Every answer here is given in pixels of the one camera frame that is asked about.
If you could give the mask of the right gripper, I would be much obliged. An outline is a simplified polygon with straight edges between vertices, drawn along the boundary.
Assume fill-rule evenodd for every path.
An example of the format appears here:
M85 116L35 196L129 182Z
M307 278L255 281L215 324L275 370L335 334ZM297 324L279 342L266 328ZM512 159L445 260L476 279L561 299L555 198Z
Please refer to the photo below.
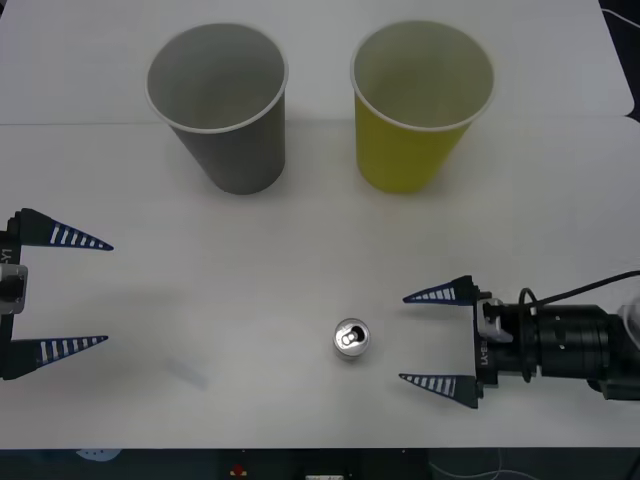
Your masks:
M479 389L497 388L500 375L536 375L534 320L538 310L525 301L505 304L481 291L471 275L426 288L402 299L405 304L475 304L473 307L475 375L400 373L399 378L470 409L478 408Z

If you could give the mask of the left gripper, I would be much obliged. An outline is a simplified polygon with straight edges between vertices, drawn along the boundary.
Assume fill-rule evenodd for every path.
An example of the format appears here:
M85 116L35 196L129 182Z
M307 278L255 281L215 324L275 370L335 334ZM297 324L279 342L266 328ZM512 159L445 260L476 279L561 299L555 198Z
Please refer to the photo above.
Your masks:
M9 344L1 368L1 379L5 381L30 374L109 339L108 336L87 336L10 342L13 315L22 297L22 281L18 279L15 268L20 263L19 243L34 247L114 250L106 241L30 208L17 211L9 219L7 230L1 232L1 267L9 267L8 274L1 273L1 350L4 351Z

